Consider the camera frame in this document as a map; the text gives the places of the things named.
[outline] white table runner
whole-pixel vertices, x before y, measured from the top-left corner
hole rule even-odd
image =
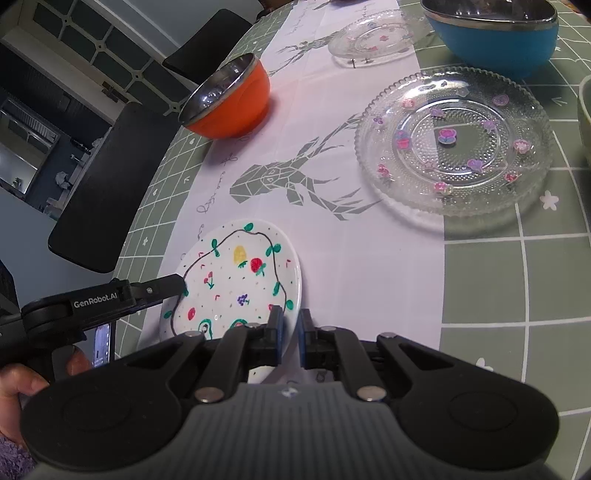
[[[361,339],[393,331],[439,346],[443,219],[429,216],[434,230],[420,229],[378,202],[356,160],[354,125],[347,125],[388,85],[417,72],[417,58],[413,53],[353,69],[337,65],[326,48],[326,37],[334,32],[392,8],[398,8],[394,0],[346,7],[306,0],[294,6],[261,57],[274,72],[270,114],[246,137],[213,144],[178,216],[159,275],[173,273],[181,255],[218,225],[264,219],[293,243],[303,270],[302,305],[317,325],[352,329]],[[309,160],[285,164],[316,137]],[[267,193],[245,190],[243,175],[254,165],[267,166],[259,174]],[[278,186],[281,168],[296,168],[302,179],[329,181]],[[333,212],[334,205],[342,208]],[[146,315],[139,348],[155,341],[159,316],[159,308]]]

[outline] black chair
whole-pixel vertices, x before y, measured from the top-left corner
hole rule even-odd
[[[19,313],[17,289],[8,269],[0,261],[0,316]]]
[[[222,8],[162,65],[201,85],[251,27],[242,17]]]
[[[51,231],[49,250],[88,270],[112,272],[178,128],[176,115],[125,105]]]

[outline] hand-painted plate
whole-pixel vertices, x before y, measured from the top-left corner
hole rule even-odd
[[[301,271],[283,232],[263,220],[237,220],[205,235],[183,257],[176,271],[184,296],[168,299],[160,317],[160,338],[199,330],[207,340],[221,338],[238,323],[266,323],[270,305],[284,309],[284,347],[301,303]],[[271,367],[251,371],[259,383]]]

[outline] finger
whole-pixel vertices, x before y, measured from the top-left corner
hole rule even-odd
[[[68,375],[78,375],[92,368],[92,364],[86,358],[86,355],[78,347],[74,347],[74,353],[66,364]]]
[[[0,370],[0,397],[19,393],[32,396],[48,385],[41,375],[21,364],[7,365]]]
[[[25,446],[21,436],[18,394],[34,395],[46,386],[47,381],[24,365],[7,365],[0,370],[0,433]]]

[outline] purple fuzzy sleeve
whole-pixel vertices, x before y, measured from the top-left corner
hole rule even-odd
[[[0,436],[0,478],[20,480],[35,467],[35,462],[24,448]]]

